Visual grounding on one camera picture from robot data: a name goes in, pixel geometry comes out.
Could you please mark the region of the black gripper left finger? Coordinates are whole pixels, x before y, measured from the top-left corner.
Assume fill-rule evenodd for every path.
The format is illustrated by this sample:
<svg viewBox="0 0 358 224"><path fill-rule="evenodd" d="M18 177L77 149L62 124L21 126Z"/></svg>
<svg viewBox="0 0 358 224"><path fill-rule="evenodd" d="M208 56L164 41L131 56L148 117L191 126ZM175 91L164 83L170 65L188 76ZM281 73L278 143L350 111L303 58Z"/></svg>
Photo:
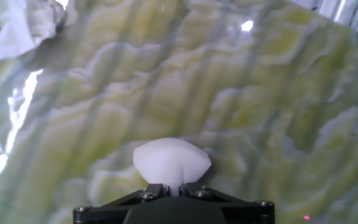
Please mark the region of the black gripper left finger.
<svg viewBox="0 0 358 224"><path fill-rule="evenodd" d="M73 209L73 224L123 224L129 210L136 205L168 197L170 188L163 184L149 184L100 207L79 205Z"/></svg>

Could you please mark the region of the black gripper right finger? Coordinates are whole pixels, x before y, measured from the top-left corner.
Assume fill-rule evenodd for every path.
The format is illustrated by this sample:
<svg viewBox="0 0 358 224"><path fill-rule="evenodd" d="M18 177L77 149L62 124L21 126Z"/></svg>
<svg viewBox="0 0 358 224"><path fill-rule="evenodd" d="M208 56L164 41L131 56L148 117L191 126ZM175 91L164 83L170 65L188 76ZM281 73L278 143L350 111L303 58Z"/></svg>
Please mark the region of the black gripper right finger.
<svg viewBox="0 0 358 224"><path fill-rule="evenodd" d="M180 195L211 205L214 223L275 224L275 204L269 200L247 202L197 182L183 184Z"/></svg>

